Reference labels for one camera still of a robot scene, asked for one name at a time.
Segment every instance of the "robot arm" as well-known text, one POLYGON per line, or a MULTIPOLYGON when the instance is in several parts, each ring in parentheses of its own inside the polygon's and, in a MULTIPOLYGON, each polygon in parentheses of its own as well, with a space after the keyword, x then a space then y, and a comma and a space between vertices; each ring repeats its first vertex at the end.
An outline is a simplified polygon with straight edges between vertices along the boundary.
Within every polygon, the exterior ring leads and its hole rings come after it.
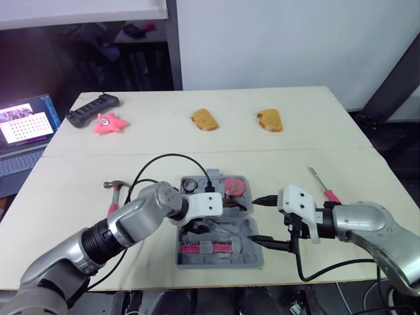
MULTIPOLYGON (((399 292, 420 296, 420 237, 398 225, 384 207, 367 202, 326 202, 324 209, 317 209, 312 196, 295 185, 287 186, 278 196, 259 198, 254 203, 277 206, 295 241, 310 238, 320 243, 320 238, 337 237, 360 246, 399 292)), ((275 241, 267 236, 250 238, 270 249, 297 253, 292 241, 275 241)))
POLYGON ((222 215, 219 193, 181 195, 167 182, 142 189, 137 199, 52 248, 25 271, 17 295, 1 315, 67 314, 89 279, 124 249, 156 231, 165 217, 183 226, 222 215))

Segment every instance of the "hammer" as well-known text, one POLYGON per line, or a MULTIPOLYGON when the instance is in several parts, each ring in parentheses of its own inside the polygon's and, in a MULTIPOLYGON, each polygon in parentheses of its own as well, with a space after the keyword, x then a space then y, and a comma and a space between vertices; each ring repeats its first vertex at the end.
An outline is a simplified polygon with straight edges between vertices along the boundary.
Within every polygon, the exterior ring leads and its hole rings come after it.
POLYGON ((112 203, 110 205, 110 208, 108 209, 108 215, 118 210, 118 199, 119 199, 119 191, 121 190, 122 186, 129 187, 128 184, 125 182, 122 182, 120 180, 113 180, 111 182, 104 182, 104 188, 113 188, 114 194, 112 195, 112 203))

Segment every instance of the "screwdriver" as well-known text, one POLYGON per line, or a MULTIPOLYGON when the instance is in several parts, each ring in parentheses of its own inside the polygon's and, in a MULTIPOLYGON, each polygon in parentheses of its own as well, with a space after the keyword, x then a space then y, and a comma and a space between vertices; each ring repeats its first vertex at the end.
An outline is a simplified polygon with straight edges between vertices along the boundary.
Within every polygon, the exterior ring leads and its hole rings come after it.
POLYGON ((324 189, 324 195, 327 197, 328 201, 334 201, 341 203, 340 199, 334 194, 334 192, 331 189, 327 189, 327 187, 324 185, 324 183, 321 181, 318 174, 315 172, 313 167, 309 167, 309 171, 318 179, 320 182, 322 188, 324 189))

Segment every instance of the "toolbox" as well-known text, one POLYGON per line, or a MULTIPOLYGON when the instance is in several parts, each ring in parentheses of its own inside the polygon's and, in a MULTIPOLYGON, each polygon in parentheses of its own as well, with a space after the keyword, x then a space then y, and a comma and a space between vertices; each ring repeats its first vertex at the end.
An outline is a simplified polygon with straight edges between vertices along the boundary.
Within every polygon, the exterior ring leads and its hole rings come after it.
MULTIPOLYGON (((258 268, 263 264, 261 247, 247 236, 258 234, 257 223, 248 216, 253 210, 251 191, 243 176, 224 176, 218 169, 207 173, 215 192, 223 198, 223 214, 178 227, 176 265, 179 268, 258 268), (192 225, 201 233, 191 232, 192 225)), ((182 177, 180 192, 205 192, 205 176, 182 177)))

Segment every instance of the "laptop screen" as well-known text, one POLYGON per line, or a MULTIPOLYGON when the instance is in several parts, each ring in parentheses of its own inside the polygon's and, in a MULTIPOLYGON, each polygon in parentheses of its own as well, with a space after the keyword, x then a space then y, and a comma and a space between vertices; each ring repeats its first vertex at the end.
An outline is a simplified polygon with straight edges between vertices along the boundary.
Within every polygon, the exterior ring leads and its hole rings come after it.
POLYGON ((59 126, 47 94, 0 106, 0 150, 49 140, 59 126))

